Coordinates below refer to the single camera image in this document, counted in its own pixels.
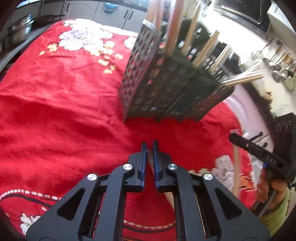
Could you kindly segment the green sleeve right forearm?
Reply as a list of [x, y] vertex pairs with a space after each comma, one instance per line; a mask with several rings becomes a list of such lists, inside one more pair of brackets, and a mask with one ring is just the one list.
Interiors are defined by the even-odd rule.
[[287, 219], [287, 211], [290, 202], [290, 190], [287, 188], [285, 197], [279, 205], [273, 210], [267, 210], [260, 221], [267, 227], [271, 236], [273, 236]]

